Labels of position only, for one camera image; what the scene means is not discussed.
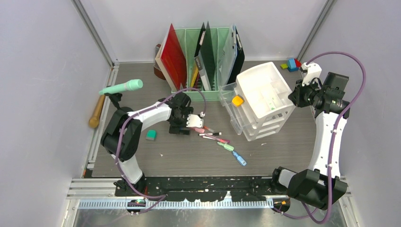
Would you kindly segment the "green eraser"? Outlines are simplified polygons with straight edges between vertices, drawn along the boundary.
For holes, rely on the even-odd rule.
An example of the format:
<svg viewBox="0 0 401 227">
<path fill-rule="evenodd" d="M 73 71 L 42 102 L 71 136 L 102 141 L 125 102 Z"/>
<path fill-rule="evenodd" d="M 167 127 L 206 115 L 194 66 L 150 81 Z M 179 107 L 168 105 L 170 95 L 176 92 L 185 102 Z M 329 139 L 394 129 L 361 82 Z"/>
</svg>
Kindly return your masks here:
<svg viewBox="0 0 401 227">
<path fill-rule="evenodd" d="M 154 141 L 157 137 L 157 132 L 155 130 L 149 130 L 146 134 L 146 140 Z"/>
</svg>

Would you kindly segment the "black book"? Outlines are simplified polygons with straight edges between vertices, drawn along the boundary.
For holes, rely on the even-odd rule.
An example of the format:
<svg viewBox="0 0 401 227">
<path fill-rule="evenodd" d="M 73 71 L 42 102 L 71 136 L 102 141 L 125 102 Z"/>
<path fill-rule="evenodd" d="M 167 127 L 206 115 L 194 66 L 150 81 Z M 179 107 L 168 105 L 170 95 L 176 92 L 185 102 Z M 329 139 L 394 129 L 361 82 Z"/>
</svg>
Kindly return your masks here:
<svg viewBox="0 0 401 227">
<path fill-rule="evenodd" d="M 215 78 L 215 54 L 213 50 L 213 40 L 209 22 L 203 23 L 200 29 L 196 50 L 194 54 L 194 63 L 198 70 L 202 87 L 205 91 L 213 89 Z"/>
</svg>

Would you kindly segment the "yellow book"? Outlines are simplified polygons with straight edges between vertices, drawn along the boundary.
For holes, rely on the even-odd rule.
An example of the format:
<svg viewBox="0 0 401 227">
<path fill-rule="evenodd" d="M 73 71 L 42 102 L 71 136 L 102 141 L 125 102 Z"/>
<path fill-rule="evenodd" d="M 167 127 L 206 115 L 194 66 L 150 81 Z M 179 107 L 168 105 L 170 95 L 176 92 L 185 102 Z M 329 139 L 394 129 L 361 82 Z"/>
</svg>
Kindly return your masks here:
<svg viewBox="0 0 401 227">
<path fill-rule="evenodd" d="M 197 66 L 194 66 L 191 73 L 190 87 L 195 87 L 195 83 L 197 81 L 197 77 L 199 74 L 199 70 Z"/>
</svg>

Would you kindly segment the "pink pen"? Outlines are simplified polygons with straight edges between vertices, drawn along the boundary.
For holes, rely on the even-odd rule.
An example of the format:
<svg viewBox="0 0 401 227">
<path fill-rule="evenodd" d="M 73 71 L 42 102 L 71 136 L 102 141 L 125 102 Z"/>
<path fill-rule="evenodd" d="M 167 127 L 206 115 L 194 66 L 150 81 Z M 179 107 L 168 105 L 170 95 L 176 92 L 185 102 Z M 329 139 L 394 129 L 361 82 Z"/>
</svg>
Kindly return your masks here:
<svg viewBox="0 0 401 227">
<path fill-rule="evenodd" d="M 210 133 L 200 133 L 199 136 L 202 136 L 203 138 L 209 138 L 209 139 L 212 139 L 212 140 L 215 140 L 215 141 L 218 141 L 218 142 L 221 142 L 221 143 L 225 143 L 225 144 L 230 143 L 230 140 L 222 139 L 222 138 L 217 137 L 217 136 L 215 136 L 213 134 L 210 134 Z"/>
</svg>

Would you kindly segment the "white drawer organizer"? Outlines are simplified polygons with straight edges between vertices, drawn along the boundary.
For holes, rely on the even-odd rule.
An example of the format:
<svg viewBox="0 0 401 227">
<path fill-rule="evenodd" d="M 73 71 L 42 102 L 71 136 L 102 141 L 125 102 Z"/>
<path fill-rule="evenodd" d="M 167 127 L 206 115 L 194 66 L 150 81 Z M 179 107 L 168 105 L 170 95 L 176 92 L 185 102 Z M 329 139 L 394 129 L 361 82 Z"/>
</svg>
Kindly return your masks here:
<svg viewBox="0 0 401 227">
<path fill-rule="evenodd" d="M 295 109 L 288 99 L 292 90 L 273 62 L 241 72 L 234 92 L 244 100 L 233 111 L 238 130 L 248 141 L 278 133 Z"/>
</svg>

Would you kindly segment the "clear plastic drawer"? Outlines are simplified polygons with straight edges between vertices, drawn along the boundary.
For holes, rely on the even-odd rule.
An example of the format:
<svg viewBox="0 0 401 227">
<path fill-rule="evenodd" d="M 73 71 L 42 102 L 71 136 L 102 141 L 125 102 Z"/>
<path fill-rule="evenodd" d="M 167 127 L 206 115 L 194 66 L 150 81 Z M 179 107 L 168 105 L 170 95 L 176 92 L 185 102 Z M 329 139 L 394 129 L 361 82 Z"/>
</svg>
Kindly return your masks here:
<svg viewBox="0 0 401 227">
<path fill-rule="evenodd" d="M 236 83 L 227 84 L 219 88 L 219 100 L 221 105 L 226 108 L 230 122 L 238 135 L 241 135 L 244 131 L 244 117 L 245 114 L 240 107 L 234 106 L 232 100 L 238 95 L 238 89 Z"/>
</svg>

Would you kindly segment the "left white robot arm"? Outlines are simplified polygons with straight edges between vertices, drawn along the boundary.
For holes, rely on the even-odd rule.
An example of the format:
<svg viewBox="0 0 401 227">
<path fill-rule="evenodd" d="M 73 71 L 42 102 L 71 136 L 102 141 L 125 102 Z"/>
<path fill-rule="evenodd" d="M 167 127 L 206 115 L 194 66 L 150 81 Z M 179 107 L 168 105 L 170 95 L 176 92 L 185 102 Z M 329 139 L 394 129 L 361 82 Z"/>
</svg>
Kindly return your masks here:
<svg viewBox="0 0 401 227">
<path fill-rule="evenodd" d="M 134 196 L 141 195 L 145 190 L 145 183 L 142 170 L 139 168 L 135 157 L 139 145 L 141 132 L 159 122 L 167 121 L 170 124 L 169 133 L 177 135 L 189 135 L 187 129 L 187 118 L 193 113 L 190 106 L 191 99 L 185 93 L 179 93 L 155 108 L 150 107 L 150 111 L 139 110 L 140 115 L 131 119 L 123 130 L 123 137 L 118 155 L 119 167 L 126 176 L 127 190 Z M 124 122 L 135 112 L 123 107 L 112 115 L 103 135 L 100 144 L 106 151 L 115 158 L 120 137 L 121 128 Z"/>
</svg>

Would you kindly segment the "orange eraser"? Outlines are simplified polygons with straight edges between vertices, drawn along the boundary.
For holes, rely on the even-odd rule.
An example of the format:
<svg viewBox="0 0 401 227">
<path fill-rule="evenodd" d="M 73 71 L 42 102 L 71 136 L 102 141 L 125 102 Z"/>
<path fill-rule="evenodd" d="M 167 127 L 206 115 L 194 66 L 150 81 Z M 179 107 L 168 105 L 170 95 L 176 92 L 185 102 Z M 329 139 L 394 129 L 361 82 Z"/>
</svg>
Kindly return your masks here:
<svg viewBox="0 0 401 227">
<path fill-rule="evenodd" d="M 236 95 L 232 98 L 231 103 L 235 107 L 240 107 L 244 103 L 244 99 L 240 95 Z"/>
</svg>

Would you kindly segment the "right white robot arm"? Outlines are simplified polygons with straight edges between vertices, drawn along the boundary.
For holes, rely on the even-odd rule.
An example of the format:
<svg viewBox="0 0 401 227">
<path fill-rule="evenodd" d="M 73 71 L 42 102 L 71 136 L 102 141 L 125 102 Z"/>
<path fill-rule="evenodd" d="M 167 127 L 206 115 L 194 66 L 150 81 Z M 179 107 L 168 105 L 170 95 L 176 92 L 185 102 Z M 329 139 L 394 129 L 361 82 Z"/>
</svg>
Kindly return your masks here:
<svg viewBox="0 0 401 227">
<path fill-rule="evenodd" d="M 296 82 L 288 95 L 296 107 L 314 108 L 316 137 L 313 155 L 306 170 L 294 172 L 284 167 L 276 168 L 270 189 L 276 194 L 286 194 L 300 202 L 321 210 L 342 197 L 347 183 L 340 180 L 339 154 L 344 127 L 349 117 L 349 102 L 343 100 L 349 78 L 329 72 L 324 82 L 313 78 L 309 85 Z"/>
</svg>

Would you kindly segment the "black clipboard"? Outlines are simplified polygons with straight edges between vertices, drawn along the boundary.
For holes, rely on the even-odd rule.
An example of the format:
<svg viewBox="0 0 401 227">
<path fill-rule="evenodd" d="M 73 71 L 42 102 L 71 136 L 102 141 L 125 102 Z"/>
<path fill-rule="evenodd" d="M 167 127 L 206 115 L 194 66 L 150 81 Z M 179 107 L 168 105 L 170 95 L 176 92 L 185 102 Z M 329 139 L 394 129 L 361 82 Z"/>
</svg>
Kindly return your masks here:
<svg viewBox="0 0 401 227">
<path fill-rule="evenodd" d="M 245 59 L 242 41 L 241 41 L 240 35 L 238 33 L 238 30 L 236 28 L 236 25 L 233 25 L 233 31 L 234 31 L 234 35 L 235 35 L 234 36 L 234 38 L 235 38 L 235 47 L 234 47 L 235 59 L 234 59 L 233 66 L 231 67 L 230 75 L 228 77 L 226 85 L 234 83 L 236 81 L 238 74 L 241 73 L 242 66 L 243 66 L 244 59 Z"/>
</svg>

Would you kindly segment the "red black pen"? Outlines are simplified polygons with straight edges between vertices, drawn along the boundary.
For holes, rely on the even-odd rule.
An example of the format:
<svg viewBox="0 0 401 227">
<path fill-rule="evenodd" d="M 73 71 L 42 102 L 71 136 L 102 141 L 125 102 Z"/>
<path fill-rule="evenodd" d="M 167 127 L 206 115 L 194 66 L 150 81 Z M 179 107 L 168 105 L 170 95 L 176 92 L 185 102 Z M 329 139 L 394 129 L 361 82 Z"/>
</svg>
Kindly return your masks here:
<svg viewBox="0 0 401 227">
<path fill-rule="evenodd" d="M 213 129 L 211 129 L 210 127 L 207 127 L 207 126 L 204 126 L 203 129 L 206 130 L 206 131 L 209 131 L 211 133 L 215 132 Z"/>
</svg>

